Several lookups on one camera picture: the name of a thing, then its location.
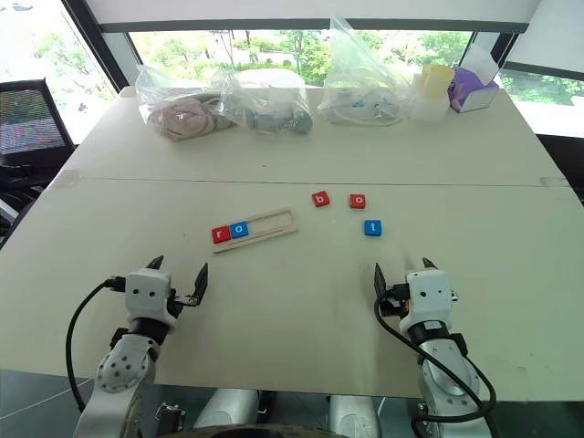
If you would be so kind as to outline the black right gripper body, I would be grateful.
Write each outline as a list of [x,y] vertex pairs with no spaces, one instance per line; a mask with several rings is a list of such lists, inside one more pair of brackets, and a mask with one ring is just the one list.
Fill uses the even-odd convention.
[[396,284],[391,287],[377,285],[376,294],[377,297],[384,296],[380,304],[383,317],[405,318],[407,316],[410,300],[410,287],[407,284]]

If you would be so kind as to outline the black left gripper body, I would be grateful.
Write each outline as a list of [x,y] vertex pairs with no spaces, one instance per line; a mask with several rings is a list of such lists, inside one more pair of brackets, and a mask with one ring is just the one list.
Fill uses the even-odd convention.
[[168,312],[174,318],[178,318],[185,307],[198,307],[203,299],[202,291],[194,291],[188,296],[179,296],[175,288],[171,289],[168,299]]

